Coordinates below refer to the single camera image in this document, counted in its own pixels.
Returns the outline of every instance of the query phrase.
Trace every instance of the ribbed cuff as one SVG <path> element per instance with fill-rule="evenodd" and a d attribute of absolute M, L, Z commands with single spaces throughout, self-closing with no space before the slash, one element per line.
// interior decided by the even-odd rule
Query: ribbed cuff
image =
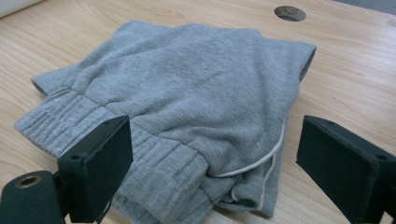
<path fill-rule="evenodd" d="M 134 158 L 118 193 L 162 223 L 174 223 L 201 184 L 208 164 L 197 151 L 132 125 Z"/>
<path fill-rule="evenodd" d="M 115 117 L 114 113 L 76 91 L 63 89 L 19 119 L 15 128 L 58 158 L 99 123 Z"/>

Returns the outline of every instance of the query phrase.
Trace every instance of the cotton fleece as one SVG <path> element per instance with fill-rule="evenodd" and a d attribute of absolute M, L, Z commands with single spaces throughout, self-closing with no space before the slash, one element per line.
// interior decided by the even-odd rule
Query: cotton fleece
<path fill-rule="evenodd" d="M 134 223 L 200 223 L 214 204 L 271 217 L 287 115 L 314 52 L 252 29 L 131 21 L 81 62 L 34 77 L 46 98 L 15 127 L 60 157 L 129 115 L 134 162 L 114 207 Z"/>

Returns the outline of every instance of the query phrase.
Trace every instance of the wooden surface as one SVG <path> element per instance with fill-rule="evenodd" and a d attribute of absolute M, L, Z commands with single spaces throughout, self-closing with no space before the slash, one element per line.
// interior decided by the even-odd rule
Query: wooden surface
<path fill-rule="evenodd" d="M 279 19 L 274 9 L 284 5 L 307 18 Z M 249 27 L 318 46 L 290 111 L 275 217 L 216 209 L 205 223 L 347 223 L 295 164 L 305 114 L 337 122 L 396 155 L 395 16 L 324 0 L 47 0 L 0 19 L 0 189 L 19 175 L 56 170 L 55 159 L 13 128 L 43 99 L 30 78 L 77 63 L 130 20 Z M 105 223 L 127 222 L 110 214 Z"/>

